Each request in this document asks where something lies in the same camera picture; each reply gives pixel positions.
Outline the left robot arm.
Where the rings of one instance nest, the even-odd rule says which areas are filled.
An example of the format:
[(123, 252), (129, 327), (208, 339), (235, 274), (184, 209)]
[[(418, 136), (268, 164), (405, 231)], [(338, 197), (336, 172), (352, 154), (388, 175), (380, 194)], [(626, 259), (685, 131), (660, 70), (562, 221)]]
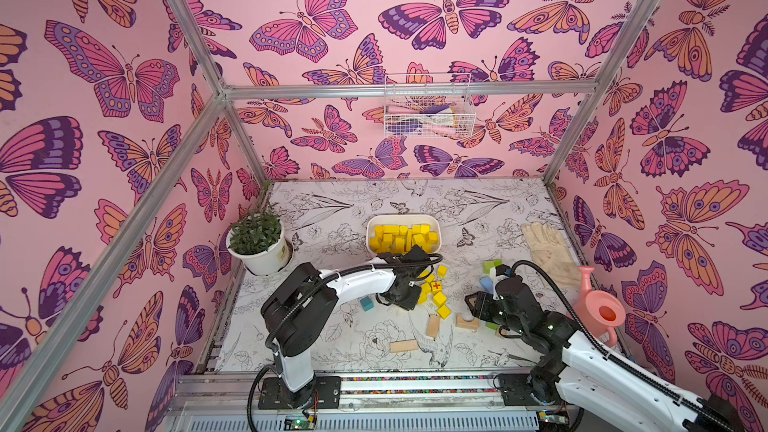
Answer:
[(265, 346), (272, 361), (259, 370), (249, 389), (248, 429), (257, 429), (254, 399), (269, 372), (288, 392), (290, 408), (315, 401), (318, 393), (311, 347), (337, 307), (376, 295), (387, 306), (410, 311), (421, 297), (421, 284), (442, 261), (441, 254), (417, 246), (404, 255), (385, 252), (344, 269), (321, 270), (310, 262), (298, 265), (261, 307), (267, 328)]

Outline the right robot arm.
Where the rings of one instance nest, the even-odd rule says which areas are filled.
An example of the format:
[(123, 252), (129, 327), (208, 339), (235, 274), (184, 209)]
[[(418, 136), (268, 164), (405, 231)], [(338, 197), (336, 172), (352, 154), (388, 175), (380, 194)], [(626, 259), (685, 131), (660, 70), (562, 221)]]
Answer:
[[(563, 303), (545, 310), (518, 274), (533, 269)], [(540, 353), (527, 383), (542, 404), (566, 402), (621, 431), (741, 431), (735, 407), (717, 395), (708, 399), (677, 387), (615, 353), (587, 329), (549, 274), (529, 260), (504, 265), (492, 291), (469, 294), (471, 315), (510, 330)]]

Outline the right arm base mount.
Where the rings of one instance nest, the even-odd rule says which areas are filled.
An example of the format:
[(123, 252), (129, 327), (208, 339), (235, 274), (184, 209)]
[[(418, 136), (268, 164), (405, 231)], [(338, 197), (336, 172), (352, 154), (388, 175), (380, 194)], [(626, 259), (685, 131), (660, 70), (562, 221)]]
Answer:
[(572, 369), (565, 369), (559, 376), (546, 374), (500, 373), (493, 378), (493, 386), (501, 394), (505, 406), (557, 407), (568, 403), (559, 392), (567, 382), (577, 383), (585, 376)]

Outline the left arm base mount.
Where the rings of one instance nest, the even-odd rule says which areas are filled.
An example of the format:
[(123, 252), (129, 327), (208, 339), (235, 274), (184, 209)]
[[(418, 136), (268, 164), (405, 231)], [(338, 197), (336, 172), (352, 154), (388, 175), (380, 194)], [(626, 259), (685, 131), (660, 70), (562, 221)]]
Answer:
[(259, 410), (338, 409), (341, 399), (340, 376), (316, 376), (296, 392), (280, 378), (268, 377), (261, 384)]

